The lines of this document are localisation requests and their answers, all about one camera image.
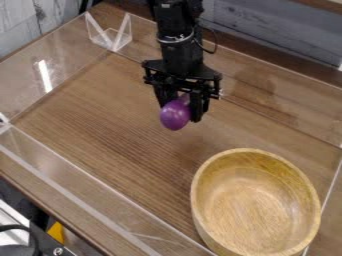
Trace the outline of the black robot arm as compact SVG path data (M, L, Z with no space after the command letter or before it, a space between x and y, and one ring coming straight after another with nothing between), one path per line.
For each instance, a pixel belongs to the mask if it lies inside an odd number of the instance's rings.
M162 58L144 60L144 83L154 87L159 106L164 108L188 98L190 120L199 122L208 111L210 100L220 98L222 73L204 64L204 52L214 54L218 47L203 47L199 16L203 0L150 0L156 22L156 41Z

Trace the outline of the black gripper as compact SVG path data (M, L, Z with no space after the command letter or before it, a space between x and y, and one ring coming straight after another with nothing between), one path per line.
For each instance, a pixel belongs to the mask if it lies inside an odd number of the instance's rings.
M202 34L192 31L187 37L159 37L162 58L144 60L144 83L154 87L160 106L190 93L191 121L202 120L208 111L210 98L220 97L222 74L204 64L203 53L214 54L202 45Z

